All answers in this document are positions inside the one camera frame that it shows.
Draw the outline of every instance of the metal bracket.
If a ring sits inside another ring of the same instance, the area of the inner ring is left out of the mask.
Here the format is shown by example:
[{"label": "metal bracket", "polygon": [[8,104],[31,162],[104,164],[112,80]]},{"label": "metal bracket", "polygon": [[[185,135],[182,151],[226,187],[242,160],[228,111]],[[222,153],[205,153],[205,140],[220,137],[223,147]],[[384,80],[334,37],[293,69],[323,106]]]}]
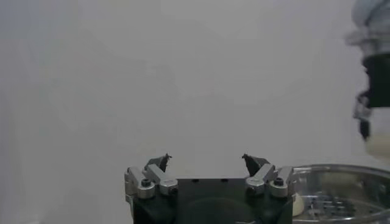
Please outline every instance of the metal bracket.
[{"label": "metal bracket", "polygon": [[291,184],[292,174],[293,168],[291,166],[285,166],[279,170],[277,178],[271,181],[271,183],[269,184],[272,196],[278,198],[284,198],[288,196],[288,188]]},{"label": "metal bracket", "polygon": [[156,166],[158,168],[160,168],[163,172],[165,172],[166,170],[166,165],[169,161],[169,159],[172,158],[170,155],[165,154],[165,156],[161,156],[161,157],[158,157],[158,158],[154,158],[154,159],[150,159],[145,168],[144,168],[144,171],[147,169],[147,166],[150,165],[150,164],[156,164]]},{"label": "metal bracket", "polygon": [[130,167],[124,174],[126,198],[136,195],[147,199],[155,195],[155,184],[147,179],[137,167]]},{"label": "metal bracket", "polygon": [[161,194],[175,195],[177,193],[177,180],[164,173],[156,164],[150,164],[146,167],[145,176],[159,185]]},{"label": "metal bracket", "polygon": [[264,193],[265,184],[274,176],[275,166],[264,164],[260,170],[252,177],[245,179],[247,192],[251,196],[257,196]]},{"label": "metal bracket", "polygon": [[248,168],[251,177],[254,176],[264,164],[270,163],[264,158],[257,158],[248,154],[244,154],[242,158],[245,159],[246,167]]}]

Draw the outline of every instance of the white object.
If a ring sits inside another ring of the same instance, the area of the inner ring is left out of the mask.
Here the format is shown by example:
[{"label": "white object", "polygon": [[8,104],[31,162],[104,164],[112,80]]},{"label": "white object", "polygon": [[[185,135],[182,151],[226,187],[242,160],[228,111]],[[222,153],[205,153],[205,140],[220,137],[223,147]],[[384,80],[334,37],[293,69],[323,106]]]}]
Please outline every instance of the white object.
[{"label": "white object", "polygon": [[295,200],[292,205],[293,205],[292,206],[293,217],[297,215],[301,215],[305,210],[305,203],[303,202],[303,198],[298,193],[295,194]]},{"label": "white object", "polygon": [[373,135],[366,143],[367,153],[390,163],[390,135]]}]

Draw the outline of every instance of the white wall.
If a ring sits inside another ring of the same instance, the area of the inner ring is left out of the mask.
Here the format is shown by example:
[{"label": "white wall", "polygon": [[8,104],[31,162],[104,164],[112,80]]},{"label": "white wall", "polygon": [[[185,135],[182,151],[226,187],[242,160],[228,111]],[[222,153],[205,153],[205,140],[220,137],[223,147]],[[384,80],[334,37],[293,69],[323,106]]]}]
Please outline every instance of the white wall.
[{"label": "white wall", "polygon": [[353,1],[4,0],[0,222],[131,223],[123,172],[177,177],[367,156]]}]

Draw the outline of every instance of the screw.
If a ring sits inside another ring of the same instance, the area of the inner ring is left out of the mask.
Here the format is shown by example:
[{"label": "screw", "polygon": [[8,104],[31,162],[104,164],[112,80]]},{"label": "screw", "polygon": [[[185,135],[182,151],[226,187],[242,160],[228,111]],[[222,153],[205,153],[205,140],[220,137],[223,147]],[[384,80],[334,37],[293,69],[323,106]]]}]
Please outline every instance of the screw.
[{"label": "screw", "polygon": [[151,180],[149,180],[149,179],[143,179],[143,180],[141,181],[141,186],[142,186],[142,187],[149,187],[151,184],[152,184],[152,182],[151,182]]},{"label": "screw", "polygon": [[278,178],[276,178],[275,180],[274,180],[274,184],[276,185],[276,186],[282,186],[282,185],[284,185],[284,181],[283,181],[283,179],[282,178],[280,178],[280,177],[278,177]]}]

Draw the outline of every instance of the black object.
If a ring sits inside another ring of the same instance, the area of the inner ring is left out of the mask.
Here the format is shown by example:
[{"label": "black object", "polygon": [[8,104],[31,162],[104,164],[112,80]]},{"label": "black object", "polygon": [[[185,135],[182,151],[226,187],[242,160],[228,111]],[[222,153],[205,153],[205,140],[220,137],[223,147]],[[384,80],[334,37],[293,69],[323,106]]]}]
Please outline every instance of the black object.
[{"label": "black object", "polygon": [[275,180],[274,180],[274,184],[276,185],[276,186],[282,186],[282,185],[284,185],[284,181],[283,181],[283,179],[282,178],[280,178],[280,177],[277,177]]},{"label": "black object", "polygon": [[149,187],[151,184],[152,184],[152,181],[149,180],[149,179],[143,179],[143,180],[141,181],[141,186],[142,186],[142,187]]},{"label": "black object", "polygon": [[264,158],[257,158],[254,156],[249,156],[244,154],[243,159],[245,159],[246,167],[248,168],[249,175],[254,176],[264,164],[269,164],[268,160]]},{"label": "black object", "polygon": [[[367,97],[367,108],[390,107],[390,54],[373,55],[363,60],[369,78],[368,90],[359,94],[358,100]],[[369,121],[360,121],[359,132],[367,141],[370,137]]]},{"label": "black object", "polygon": [[293,200],[249,197],[245,179],[178,179],[176,196],[133,199],[134,224],[291,224]]}]

